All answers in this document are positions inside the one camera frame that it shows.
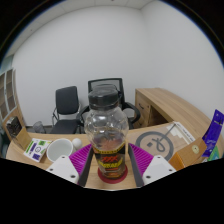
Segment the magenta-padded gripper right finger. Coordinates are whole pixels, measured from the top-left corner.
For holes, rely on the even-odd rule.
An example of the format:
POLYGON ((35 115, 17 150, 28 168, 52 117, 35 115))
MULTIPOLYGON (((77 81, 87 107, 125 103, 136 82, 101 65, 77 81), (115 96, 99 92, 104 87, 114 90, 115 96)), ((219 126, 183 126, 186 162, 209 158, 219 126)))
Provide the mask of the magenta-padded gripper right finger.
POLYGON ((153 156, 134 144, 128 144, 128 154, 137 186, 145 186, 175 172, 163 156, 153 156))

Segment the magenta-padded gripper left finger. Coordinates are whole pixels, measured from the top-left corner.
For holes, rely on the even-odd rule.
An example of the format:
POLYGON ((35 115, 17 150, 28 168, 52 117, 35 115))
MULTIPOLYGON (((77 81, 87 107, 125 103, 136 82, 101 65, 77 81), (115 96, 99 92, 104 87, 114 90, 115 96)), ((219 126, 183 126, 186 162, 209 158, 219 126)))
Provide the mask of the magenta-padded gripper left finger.
POLYGON ((60 156, 47 171, 79 186, 85 186, 92 157, 92 146, 86 145, 70 156, 60 156))

